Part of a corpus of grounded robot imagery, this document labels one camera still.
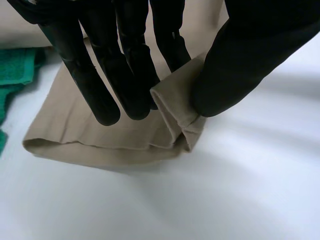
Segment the robotic hand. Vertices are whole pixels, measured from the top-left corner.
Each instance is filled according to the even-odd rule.
[[[115,124],[120,110],[98,75],[83,41],[79,22],[127,115],[142,120],[157,109],[150,89],[159,83],[144,33],[148,0],[8,0],[38,24],[60,54],[96,119]],[[179,34],[185,0],[150,0],[157,45],[173,72],[191,58]],[[118,44],[117,23],[124,54]]]
[[[114,124],[120,112],[91,62],[78,19],[128,116],[140,120],[156,108],[149,90],[159,78],[144,38],[148,0],[8,1],[27,21],[40,24],[100,123]],[[157,45],[173,72],[190,60],[179,34],[185,0],[150,4]],[[225,0],[225,4],[229,20],[191,88],[190,103],[204,117],[240,102],[320,31],[319,0]],[[117,42],[116,16],[125,56]]]

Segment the white table surface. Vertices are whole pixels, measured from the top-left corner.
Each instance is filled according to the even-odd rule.
[[[0,240],[320,239],[320,35],[209,119],[193,153],[115,171],[22,147],[60,64],[49,54],[2,126]]]

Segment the beige fabric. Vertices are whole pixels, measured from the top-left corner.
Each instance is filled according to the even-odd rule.
[[[211,46],[217,25],[224,21],[218,22],[221,4],[212,0],[186,1],[181,34],[191,57],[205,53]],[[205,55],[170,74],[156,46],[151,14],[145,35],[158,75],[163,79],[151,90],[158,111],[152,111],[142,121],[133,121],[122,109],[117,124],[102,126],[63,66],[25,136],[24,147],[44,158],[102,169],[147,164],[171,159],[182,151],[190,152],[205,124],[205,119],[189,105],[191,83],[201,71]],[[90,47],[88,51],[98,66]],[[111,89],[100,67],[97,70]]]

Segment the green towel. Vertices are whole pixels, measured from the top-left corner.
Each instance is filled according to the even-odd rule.
[[[41,66],[45,54],[41,48],[0,49],[0,124],[6,117],[8,95],[17,93],[34,79],[35,68]],[[6,144],[0,130],[0,154]]]

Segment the white surface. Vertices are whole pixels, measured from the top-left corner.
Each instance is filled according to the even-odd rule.
[[[319,56],[320,35],[211,118],[192,154],[114,171],[23,149],[59,68],[51,56],[3,125],[0,239],[320,239]]]

